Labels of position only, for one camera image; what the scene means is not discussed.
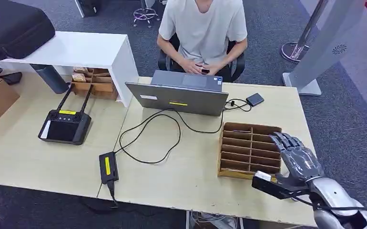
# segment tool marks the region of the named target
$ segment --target wooden compartment divider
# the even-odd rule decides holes
[[[252,179],[256,171],[280,173],[281,155],[272,139],[275,126],[224,123],[220,134],[218,176]]]
[[[93,96],[101,99],[116,100],[118,92],[107,69],[89,68],[84,75],[86,82],[71,82],[74,84],[73,92],[75,94],[86,96],[92,84],[91,94]]]

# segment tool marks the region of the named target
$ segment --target man's arm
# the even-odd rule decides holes
[[[232,61],[236,60],[248,47],[247,38],[240,42],[236,42],[231,51],[224,57],[221,65],[222,68]]]
[[[185,59],[179,52],[175,50],[173,45],[165,40],[160,34],[157,37],[157,45],[160,49],[177,62],[187,73],[202,74],[202,70],[196,65],[194,61]]]

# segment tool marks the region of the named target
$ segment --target speaker grille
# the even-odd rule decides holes
[[[332,50],[332,54],[339,55],[346,51],[347,51],[347,46],[345,44],[340,44],[340,45],[335,46],[335,48]]]

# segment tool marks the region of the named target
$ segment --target black pouch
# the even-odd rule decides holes
[[[54,35],[54,27],[41,9],[0,0],[0,60],[23,59]]]

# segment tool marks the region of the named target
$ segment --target office chair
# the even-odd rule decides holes
[[[147,8],[145,0],[140,0],[140,2],[142,4],[141,9],[137,9],[133,13],[133,16],[134,16],[133,26],[134,27],[137,26],[137,24],[136,24],[137,20],[140,20],[140,21],[141,20],[147,20],[147,23],[148,23],[147,27],[151,28],[152,25],[151,25],[150,19],[155,17],[157,19],[157,21],[159,21],[160,18],[158,17],[158,14],[155,12],[154,9]]]
[[[179,45],[180,45],[180,41],[178,39],[178,36],[176,34],[174,34],[171,39],[169,40],[169,42],[173,45],[173,47],[175,48],[175,50],[178,51]],[[231,49],[234,47],[235,42],[229,42],[228,43],[228,47],[227,47],[227,53],[229,53],[231,51]],[[158,58],[158,68],[160,68],[160,70],[164,70],[167,71],[167,61],[169,60],[170,66],[172,66],[173,64],[173,60],[167,56],[162,50],[160,50],[160,56]],[[242,53],[237,60],[234,60],[233,62],[230,63],[230,72],[231,72],[231,82],[234,82],[236,79],[238,79],[241,75],[241,73],[243,73],[245,68],[245,57],[244,57],[244,53]]]

